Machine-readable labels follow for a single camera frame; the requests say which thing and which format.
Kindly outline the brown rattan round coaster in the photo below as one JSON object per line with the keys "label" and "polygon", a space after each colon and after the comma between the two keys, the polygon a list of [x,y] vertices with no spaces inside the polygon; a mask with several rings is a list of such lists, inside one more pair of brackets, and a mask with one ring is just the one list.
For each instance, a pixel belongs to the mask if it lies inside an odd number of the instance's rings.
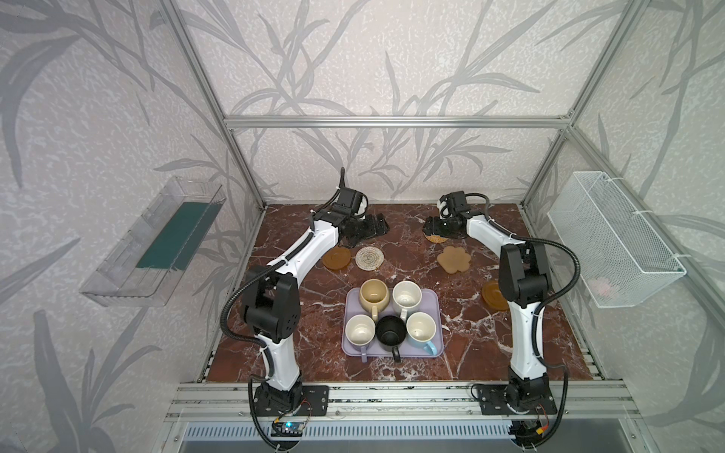
{"label": "brown rattan round coaster", "polygon": [[438,235],[426,235],[426,239],[431,243],[445,243],[449,241],[449,239]]}

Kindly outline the cork flower coaster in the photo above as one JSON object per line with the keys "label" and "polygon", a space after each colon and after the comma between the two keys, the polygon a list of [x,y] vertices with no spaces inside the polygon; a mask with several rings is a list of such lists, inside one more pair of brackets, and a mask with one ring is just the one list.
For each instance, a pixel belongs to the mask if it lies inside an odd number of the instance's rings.
{"label": "cork flower coaster", "polygon": [[468,271],[472,258],[464,247],[445,247],[436,260],[448,274],[452,275]]}

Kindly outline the amber glass round coaster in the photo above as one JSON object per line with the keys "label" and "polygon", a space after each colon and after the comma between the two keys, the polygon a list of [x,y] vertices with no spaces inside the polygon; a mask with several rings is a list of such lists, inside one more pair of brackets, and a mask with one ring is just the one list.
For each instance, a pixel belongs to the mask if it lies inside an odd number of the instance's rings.
{"label": "amber glass round coaster", "polygon": [[322,264],[332,271],[346,269],[351,262],[351,251],[346,247],[334,247],[322,258]]}

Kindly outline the white woven round coaster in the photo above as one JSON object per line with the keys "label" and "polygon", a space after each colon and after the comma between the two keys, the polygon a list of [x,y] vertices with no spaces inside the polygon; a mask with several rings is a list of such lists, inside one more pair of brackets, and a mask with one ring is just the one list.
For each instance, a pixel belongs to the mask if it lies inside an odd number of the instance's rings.
{"label": "white woven round coaster", "polygon": [[355,263],[359,269],[366,272],[372,272],[379,269],[385,261],[385,257],[381,249],[377,247],[363,247],[356,256]]}

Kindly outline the beige ceramic mug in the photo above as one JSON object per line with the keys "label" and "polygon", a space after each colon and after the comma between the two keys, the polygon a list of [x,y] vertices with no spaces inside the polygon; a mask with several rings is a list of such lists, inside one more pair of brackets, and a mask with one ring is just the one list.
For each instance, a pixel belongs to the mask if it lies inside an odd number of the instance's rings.
{"label": "beige ceramic mug", "polygon": [[381,314],[389,305],[389,288],[380,279],[368,279],[360,287],[359,302],[361,307],[377,323],[381,318]]}

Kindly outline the white speckled mug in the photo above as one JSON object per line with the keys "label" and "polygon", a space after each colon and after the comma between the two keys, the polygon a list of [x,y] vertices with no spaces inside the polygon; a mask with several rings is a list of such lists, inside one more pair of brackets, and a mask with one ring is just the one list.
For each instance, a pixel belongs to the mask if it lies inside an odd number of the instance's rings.
{"label": "white speckled mug", "polygon": [[404,280],[396,284],[392,292],[392,304],[395,313],[403,322],[419,310],[422,296],[421,288],[413,281]]}

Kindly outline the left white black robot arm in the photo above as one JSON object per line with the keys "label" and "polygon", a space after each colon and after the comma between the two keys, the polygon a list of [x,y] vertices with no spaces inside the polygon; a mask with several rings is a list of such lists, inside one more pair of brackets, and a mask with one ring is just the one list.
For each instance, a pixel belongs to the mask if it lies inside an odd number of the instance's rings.
{"label": "left white black robot arm", "polygon": [[369,214],[368,207],[365,194],[339,185],[325,204],[312,210],[307,230],[281,256],[248,270],[221,311],[219,326],[226,337],[260,347],[265,365],[260,389],[285,411],[302,402],[293,342],[301,316],[299,287],[340,243],[354,247],[389,231],[384,217]]}

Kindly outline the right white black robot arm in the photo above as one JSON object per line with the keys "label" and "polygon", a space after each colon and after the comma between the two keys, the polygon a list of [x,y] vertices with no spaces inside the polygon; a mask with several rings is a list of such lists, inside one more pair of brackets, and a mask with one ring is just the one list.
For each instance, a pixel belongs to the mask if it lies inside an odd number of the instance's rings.
{"label": "right white black robot arm", "polygon": [[[467,202],[469,194],[459,191],[444,194],[437,202],[439,214],[427,218],[424,233],[445,239],[478,241],[500,259],[498,288],[507,301],[512,320],[514,352],[509,366],[509,383],[504,398],[515,413],[528,411],[549,399],[549,377],[541,345],[545,307],[570,292],[581,277],[581,262],[565,245],[555,241],[525,237],[500,226],[490,215],[490,201],[481,211]],[[574,272],[569,283],[553,292],[547,247],[566,253]]]}

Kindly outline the lilac plastic tray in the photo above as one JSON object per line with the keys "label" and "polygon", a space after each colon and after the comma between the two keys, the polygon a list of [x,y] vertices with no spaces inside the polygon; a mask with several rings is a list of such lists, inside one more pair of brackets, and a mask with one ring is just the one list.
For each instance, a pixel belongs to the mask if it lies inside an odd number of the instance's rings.
{"label": "lilac plastic tray", "polygon": [[438,295],[424,289],[412,314],[401,318],[391,301],[379,315],[383,326],[375,328],[372,315],[360,302],[360,289],[354,288],[347,293],[342,349],[347,356],[358,357],[362,362],[373,358],[396,362],[437,358],[445,349],[440,313]]}

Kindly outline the black mug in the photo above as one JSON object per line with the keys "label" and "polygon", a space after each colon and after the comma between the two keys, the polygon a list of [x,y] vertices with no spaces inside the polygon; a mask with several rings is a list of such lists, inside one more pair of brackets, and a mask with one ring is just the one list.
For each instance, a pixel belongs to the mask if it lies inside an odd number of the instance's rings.
{"label": "black mug", "polygon": [[405,322],[396,315],[387,315],[377,322],[376,339],[383,350],[392,354],[397,364],[402,362],[400,346],[405,342],[406,337]]}

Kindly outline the pink object in basket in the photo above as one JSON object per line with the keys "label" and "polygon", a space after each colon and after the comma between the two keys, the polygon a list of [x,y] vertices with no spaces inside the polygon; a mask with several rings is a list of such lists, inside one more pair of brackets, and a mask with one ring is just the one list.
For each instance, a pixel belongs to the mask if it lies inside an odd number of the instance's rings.
{"label": "pink object in basket", "polygon": [[597,277],[587,281],[588,288],[596,299],[616,299],[619,296],[619,287],[611,283],[607,277]]}

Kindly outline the small green-lit circuit board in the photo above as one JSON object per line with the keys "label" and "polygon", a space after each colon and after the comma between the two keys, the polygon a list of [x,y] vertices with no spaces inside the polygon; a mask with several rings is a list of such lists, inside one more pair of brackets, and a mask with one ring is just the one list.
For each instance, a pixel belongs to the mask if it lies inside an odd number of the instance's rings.
{"label": "small green-lit circuit board", "polygon": [[302,437],[305,423],[276,420],[272,423],[271,430],[273,437]]}

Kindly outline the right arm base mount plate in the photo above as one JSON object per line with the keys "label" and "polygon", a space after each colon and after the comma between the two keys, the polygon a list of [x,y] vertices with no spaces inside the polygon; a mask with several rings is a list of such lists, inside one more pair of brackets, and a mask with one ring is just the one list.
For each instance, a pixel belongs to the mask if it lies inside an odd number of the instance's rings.
{"label": "right arm base mount plate", "polygon": [[471,394],[482,415],[555,415],[558,413],[551,389],[543,382],[473,384]]}

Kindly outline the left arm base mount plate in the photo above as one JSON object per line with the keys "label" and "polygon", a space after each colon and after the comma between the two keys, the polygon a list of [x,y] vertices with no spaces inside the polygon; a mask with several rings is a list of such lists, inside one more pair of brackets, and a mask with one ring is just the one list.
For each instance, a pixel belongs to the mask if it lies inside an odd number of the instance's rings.
{"label": "left arm base mount plate", "polygon": [[264,383],[254,391],[252,400],[258,416],[325,416],[329,402],[330,387],[306,384],[296,384],[290,391],[280,391]]}

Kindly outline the clear plastic wall bin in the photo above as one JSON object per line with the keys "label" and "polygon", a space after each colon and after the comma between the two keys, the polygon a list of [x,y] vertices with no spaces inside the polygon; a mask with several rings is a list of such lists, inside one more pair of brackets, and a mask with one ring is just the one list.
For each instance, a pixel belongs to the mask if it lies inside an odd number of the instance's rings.
{"label": "clear plastic wall bin", "polygon": [[165,306],[226,200],[221,183],[171,177],[79,292],[106,308]]}

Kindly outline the aluminium front rail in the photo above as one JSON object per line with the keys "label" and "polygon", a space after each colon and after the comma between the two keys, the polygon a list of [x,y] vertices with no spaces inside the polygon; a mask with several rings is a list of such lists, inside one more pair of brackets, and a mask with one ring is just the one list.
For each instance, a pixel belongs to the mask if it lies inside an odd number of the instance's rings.
{"label": "aluminium front rail", "polygon": [[[473,420],[480,404],[469,382],[329,382],[323,421]],[[639,419],[641,413],[622,381],[573,381],[564,410],[568,419]],[[247,385],[183,384],[166,422],[249,421]]]}

